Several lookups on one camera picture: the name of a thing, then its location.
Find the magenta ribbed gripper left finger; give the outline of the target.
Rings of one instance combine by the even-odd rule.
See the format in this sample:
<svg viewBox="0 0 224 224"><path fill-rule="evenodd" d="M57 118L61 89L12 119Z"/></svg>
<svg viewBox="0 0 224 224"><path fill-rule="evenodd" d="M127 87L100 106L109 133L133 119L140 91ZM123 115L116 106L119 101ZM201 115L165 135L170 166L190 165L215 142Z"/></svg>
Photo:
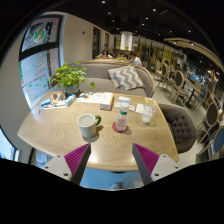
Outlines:
<svg viewBox="0 0 224 224"><path fill-rule="evenodd" d="M91 144L85 144L69 152L64 156L65 161L72 173L71 182L79 185L91 154Z"/></svg>

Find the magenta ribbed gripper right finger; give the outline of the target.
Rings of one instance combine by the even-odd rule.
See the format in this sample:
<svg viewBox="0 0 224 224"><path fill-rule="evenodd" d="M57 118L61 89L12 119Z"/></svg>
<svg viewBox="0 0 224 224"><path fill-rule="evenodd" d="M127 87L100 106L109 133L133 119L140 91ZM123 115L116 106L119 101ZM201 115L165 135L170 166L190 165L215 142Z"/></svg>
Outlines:
<svg viewBox="0 0 224 224"><path fill-rule="evenodd" d="M152 183L151 174L159 159L159 155L136 143L133 144L132 154L136 160L143 184L148 185Z"/></svg>

